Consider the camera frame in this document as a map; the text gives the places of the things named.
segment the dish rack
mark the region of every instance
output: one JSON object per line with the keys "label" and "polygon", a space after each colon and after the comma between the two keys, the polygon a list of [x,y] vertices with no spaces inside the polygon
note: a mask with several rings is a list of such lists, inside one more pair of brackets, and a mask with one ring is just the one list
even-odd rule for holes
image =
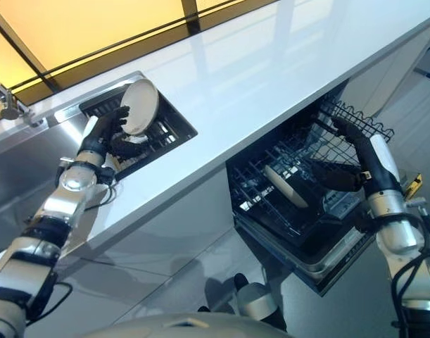
{"label": "dish rack", "polygon": [[[361,202],[359,193],[328,190],[318,182],[317,173],[323,170],[360,172],[354,146],[338,135],[331,117],[350,121],[368,137],[381,134],[389,142],[394,135],[392,129],[331,97],[318,101],[309,115],[302,123],[293,122],[279,137],[266,139],[265,146],[245,149],[246,160],[229,166],[234,212],[247,215],[296,246],[318,226],[341,224]],[[291,203],[270,182],[265,166],[288,182],[308,202],[308,208]]]}

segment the cabinet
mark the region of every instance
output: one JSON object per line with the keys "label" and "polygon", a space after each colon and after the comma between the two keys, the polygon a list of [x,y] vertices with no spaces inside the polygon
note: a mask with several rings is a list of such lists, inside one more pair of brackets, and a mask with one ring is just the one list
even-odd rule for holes
{"label": "cabinet", "polygon": [[430,27],[404,45],[352,77],[341,100],[364,111],[366,116],[378,113],[404,83],[430,46]]}

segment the faucet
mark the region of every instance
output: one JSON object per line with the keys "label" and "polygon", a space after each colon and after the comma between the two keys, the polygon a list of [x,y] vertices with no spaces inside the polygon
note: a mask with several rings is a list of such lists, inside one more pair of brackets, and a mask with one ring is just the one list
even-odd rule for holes
{"label": "faucet", "polygon": [[31,109],[2,84],[0,84],[0,114],[6,120],[22,118],[30,127],[37,127],[42,123],[42,120],[33,123],[32,116],[34,114]]}

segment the white countertop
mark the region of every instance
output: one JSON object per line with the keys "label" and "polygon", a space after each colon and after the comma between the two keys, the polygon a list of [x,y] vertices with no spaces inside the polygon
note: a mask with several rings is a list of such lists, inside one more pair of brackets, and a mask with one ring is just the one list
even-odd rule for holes
{"label": "white countertop", "polygon": [[[102,244],[429,25],[430,0],[281,0],[33,105],[58,110],[140,70],[198,132],[121,181],[94,224],[80,225],[91,227],[87,245]],[[0,123],[6,134],[16,128]]]}

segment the dishwasher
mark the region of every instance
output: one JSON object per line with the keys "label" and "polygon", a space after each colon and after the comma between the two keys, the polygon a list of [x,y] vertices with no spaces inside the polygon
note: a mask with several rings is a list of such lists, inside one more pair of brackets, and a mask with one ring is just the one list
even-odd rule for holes
{"label": "dishwasher", "polygon": [[356,228],[369,217],[360,192],[337,192],[318,180],[325,170],[359,173],[355,148],[331,117],[368,137],[394,135],[339,101],[341,88],[316,100],[227,161],[235,224],[323,296],[374,241]]}

